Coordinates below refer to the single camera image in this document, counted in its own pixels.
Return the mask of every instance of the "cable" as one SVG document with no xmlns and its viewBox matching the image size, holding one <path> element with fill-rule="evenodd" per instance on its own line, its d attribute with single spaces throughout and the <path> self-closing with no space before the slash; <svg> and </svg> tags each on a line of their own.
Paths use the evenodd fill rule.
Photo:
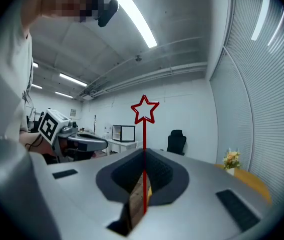
<svg viewBox="0 0 284 240">
<path fill-rule="evenodd" d="M 38 145 L 34 145 L 34 144 L 36 143 L 36 141 L 38 141 L 38 140 L 40 139 L 40 137 L 42 137 L 41 142 L 40 142 Z M 27 145 L 29 145 L 28 151 L 30 151 L 30 150 L 31 150 L 31 147 L 36 148 L 36 147 L 38 147 L 40 144 L 42 144 L 43 139 L 44 139 L 44 137 L 39 134 L 39 135 L 36 137 L 36 139 L 33 141 L 32 144 L 26 143 L 26 144 L 25 144 L 25 147 L 26 147 Z"/>
</svg>

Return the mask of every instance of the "white wall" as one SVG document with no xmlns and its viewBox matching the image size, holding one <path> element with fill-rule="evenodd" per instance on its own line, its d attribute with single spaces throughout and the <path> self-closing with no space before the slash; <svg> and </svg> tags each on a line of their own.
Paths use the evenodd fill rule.
<svg viewBox="0 0 284 240">
<path fill-rule="evenodd" d="M 211 0 L 211 36 L 205 78 L 209 80 L 221 55 L 227 27 L 228 0 Z"/>
<path fill-rule="evenodd" d="M 82 117 L 82 102 L 36 88 L 32 88 L 30 96 L 36 108 L 36 120 L 38 120 L 41 112 L 45 112 L 48 108 L 58 110 L 63 115 L 77 122 Z M 76 110 L 75 117 L 70 116 L 71 109 Z"/>
<path fill-rule="evenodd" d="M 135 113 L 130 106 L 146 94 L 150 101 L 160 102 L 154 111 L 155 124 L 147 123 L 147 147 L 167 148 L 172 130 L 183 130 L 187 137 L 185 155 L 215 163 L 217 154 L 217 117 L 210 84 L 183 74 L 151 81 L 118 92 L 105 94 L 83 105 L 80 127 L 93 128 L 103 135 L 105 123 L 134 125 Z M 136 126 L 136 140 L 142 141 L 142 123 Z"/>
</svg>

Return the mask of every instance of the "ceiling light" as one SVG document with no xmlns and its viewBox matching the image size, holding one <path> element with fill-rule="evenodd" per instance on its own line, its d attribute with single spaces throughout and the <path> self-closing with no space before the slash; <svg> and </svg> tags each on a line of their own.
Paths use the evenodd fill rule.
<svg viewBox="0 0 284 240">
<path fill-rule="evenodd" d="M 84 87 L 87 86 L 86 83 L 81 82 L 81 81 L 78 81 L 78 80 L 76 80 L 76 79 L 74 79 L 74 78 L 72 78 L 72 77 L 70 77 L 70 76 L 68 76 L 68 75 L 65 75 L 65 74 L 63 74 L 63 73 L 60 73 L 60 77 L 65 78 L 65 79 L 67 79 L 67 80 L 69 80 L 69 81 L 72 81 L 72 82 L 74 82 L 74 83 L 77 83 L 77 84 L 80 85 L 80 86 L 84 86 Z"/>
<path fill-rule="evenodd" d="M 133 0 L 117 0 L 127 15 L 131 18 L 138 31 L 143 36 L 149 48 L 157 46 L 155 38 L 147 25 L 143 15 L 138 10 Z"/>
<path fill-rule="evenodd" d="M 276 36 L 278 30 L 279 30 L 280 27 L 282 26 L 283 19 L 284 19 L 284 10 L 283 10 L 283 13 L 282 13 L 280 22 L 278 23 L 278 25 L 277 25 L 277 27 L 276 27 L 276 30 L 275 30 L 274 34 L 272 35 L 270 42 L 268 42 L 267 46 L 269 46 L 269 45 L 272 43 L 273 39 L 275 38 L 275 36 Z"/>
<path fill-rule="evenodd" d="M 67 95 L 67 94 L 63 94 L 63 93 L 60 93 L 60 92 L 58 92 L 58 91 L 56 91 L 55 93 L 58 94 L 58 95 L 67 97 L 67 98 L 73 98 L 73 96 L 69 96 L 69 95 Z"/>
<path fill-rule="evenodd" d="M 33 84 L 33 83 L 32 83 L 32 86 L 35 87 L 35 88 L 38 88 L 38 89 L 43 89 L 43 87 L 36 85 L 36 84 Z"/>
<path fill-rule="evenodd" d="M 251 40 L 256 41 L 256 39 L 258 38 L 258 35 L 261 32 L 261 29 L 263 27 L 266 15 L 267 15 L 267 10 L 268 10 L 268 6 L 270 4 L 270 0 L 263 0 L 262 1 L 262 6 L 261 6 L 261 10 L 260 10 L 260 14 L 258 16 L 257 19 L 257 23 L 253 32 L 253 35 L 251 37 Z"/>
</svg>

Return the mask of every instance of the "wooden table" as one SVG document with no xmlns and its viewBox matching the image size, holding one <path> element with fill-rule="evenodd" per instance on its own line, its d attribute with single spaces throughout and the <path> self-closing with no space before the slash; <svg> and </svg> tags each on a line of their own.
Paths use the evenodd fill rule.
<svg viewBox="0 0 284 240">
<path fill-rule="evenodd" d="M 224 168 L 222 164 L 215 164 L 215 166 L 221 168 L 222 170 Z M 249 187 L 256 190 L 267 200 L 269 204 L 272 204 L 272 199 L 266 185 L 257 176 L 251 174 L 248 171 L 235 168 L 234 177 L 238 178 L 239 180 L 247 184 Z"/>
</svg>

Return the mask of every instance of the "black slot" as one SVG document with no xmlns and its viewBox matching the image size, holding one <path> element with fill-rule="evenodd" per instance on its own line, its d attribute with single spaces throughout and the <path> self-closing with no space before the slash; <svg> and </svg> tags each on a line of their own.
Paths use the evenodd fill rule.
<svg viewBox="0 0 284 240">
<path fill-rule="evenodd" d="M 55 173 L 53 173 L 53 177 L 54 177 L 54 179 L 57 180 L 57 179 L 64 178 L 64 177 L 74 175 L 74 174 L 77 174 L 77 173 L 78 173 L 78 171 L 71 169 L 71 170 L 55 172 Z"/>
<path fill-rule="evenodd" d="M 98 171 L 96 184 L 108 200 L 126 204 L 144 168 L 153 192 L 149 206 L 171 204 L 183 194 L 189 183 L 187 170 L 149 148 L 145 156 L 146 161 L 138 149 Z"/>
<path fill-rule="evenodd" d="M 224 190 L 216 195 L 243 232 L 259 222 L 259 218 L 231 190 Z"/>
</svg>

